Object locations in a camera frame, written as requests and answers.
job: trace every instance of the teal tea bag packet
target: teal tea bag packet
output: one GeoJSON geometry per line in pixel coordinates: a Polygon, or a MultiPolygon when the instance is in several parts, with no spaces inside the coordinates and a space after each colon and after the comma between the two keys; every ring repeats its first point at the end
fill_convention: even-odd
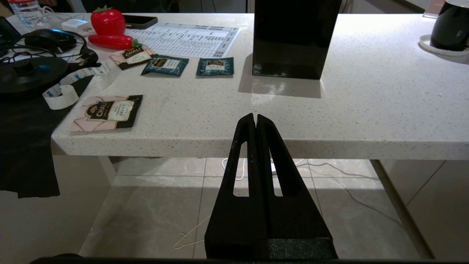
{"type": "Polygon", "coordinates": [[[233,75],[234,72],[233,57],[223,59],[200,58],[197,68],[197,75],[199,76],[233,75]]]}
{"type": "Polygon", "coordinates": [[[189,63],[189,59],[157,55],[147,63],[141,75],[149,72],[156,72],[181,76],[187,63],[189,63]]]}

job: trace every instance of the black box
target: black box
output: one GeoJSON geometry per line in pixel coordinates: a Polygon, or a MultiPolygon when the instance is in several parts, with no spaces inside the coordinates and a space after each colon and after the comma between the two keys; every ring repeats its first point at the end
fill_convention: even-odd
{"type": "Polygon", "coordinates": [[[321,79],[341,0],[256,0],[252,74],[321,79]]]}

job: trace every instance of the white saucer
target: white saucer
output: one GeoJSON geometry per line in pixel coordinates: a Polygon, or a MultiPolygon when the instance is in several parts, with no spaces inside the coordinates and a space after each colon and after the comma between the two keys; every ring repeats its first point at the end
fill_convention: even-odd
{"type": "Polygon", "coordinates": [[[466,56],[469,54],[469,48],[463,51],[452,51],[452,50],[445,50],[445,49],[432,47],[430,46],[430,37],[431,35],[424,35],[420,37],[420,41],[418,42],[418,44],[420,44],[420,47],[422,49],[430,51],[431,53],[445,55],[445,56],[452,56],[452,57],[466,56]]]}

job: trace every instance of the tea bag packet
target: tea bag packet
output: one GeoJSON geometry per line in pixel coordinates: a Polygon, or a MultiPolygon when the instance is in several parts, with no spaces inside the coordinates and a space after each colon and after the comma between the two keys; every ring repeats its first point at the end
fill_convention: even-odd
{"type": "Polygon", "coordinates": [[[92,132],[132,127],[143,95],[90,96],[80,107],[69,131],[92,132]]]}
{"type": "Polygon", "coordinates": [[[203,59],[200,58],[197,68],[199,76],[233,75],[233,57],[223,59],[203,59]]]}
{"type": "Polygon", "coordinates": [[[141,75],[149,72],[156,72],[173,76],[181,76],[187,63],[189,63],[189,59],[157,55],[147,63],[141,75]]]}
{"type": "Polygon", "coordinates": [[[113,60],[121,70],[125,70],[144,64],[157,55],[158,54],[152,51],[149,47],[142,45],[140,47],[133,47],[114,52],[109,56],[109,58],[111,58],[111,60],[113,60]]]}

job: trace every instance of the power adapter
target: power adapter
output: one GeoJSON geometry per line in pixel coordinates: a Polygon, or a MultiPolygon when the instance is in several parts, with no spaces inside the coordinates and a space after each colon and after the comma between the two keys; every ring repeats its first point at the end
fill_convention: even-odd
{"type": "Polygon", "coordinates": [[[88,36],[95,33],[91,22],[80,20],[80,19],[70,19],[62,23],[62,29],[65,31],[75,32],[82,36],[88,36]]]}

